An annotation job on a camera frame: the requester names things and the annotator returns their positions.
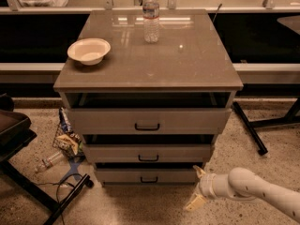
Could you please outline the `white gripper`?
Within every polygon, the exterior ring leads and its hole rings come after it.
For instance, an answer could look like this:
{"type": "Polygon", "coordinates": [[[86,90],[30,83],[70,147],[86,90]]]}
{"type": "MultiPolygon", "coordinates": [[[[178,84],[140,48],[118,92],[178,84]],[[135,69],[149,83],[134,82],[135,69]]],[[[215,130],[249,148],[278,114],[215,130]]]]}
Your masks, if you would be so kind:
{"type": "Polygon", "coordinates": [[[199,181],[199,190],[201,194],[193,193],[184,206],[186,211],[192,212],[202,207],[207,200],[215,200],[217,195],[213,189],[213,181],[216,175],[214,173],[206,173],[201,167],[194,165],[193,169],[196,171],[199,181]]]}

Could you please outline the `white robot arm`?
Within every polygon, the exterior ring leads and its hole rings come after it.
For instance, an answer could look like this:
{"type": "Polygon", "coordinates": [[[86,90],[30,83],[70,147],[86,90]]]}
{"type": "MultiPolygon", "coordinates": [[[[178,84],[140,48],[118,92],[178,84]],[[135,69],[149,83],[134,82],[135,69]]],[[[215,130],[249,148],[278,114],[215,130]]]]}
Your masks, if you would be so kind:
{"type": "Polygon", "coordinates": [[[194,211],[208,201],[227,198],[233,201],[263,200],[277,210],[300,222],[300,193],[263,180],[245,168],[234,168],[226,174],[207,173],[194,165],[199,182],[184,206],[194,211]]]}

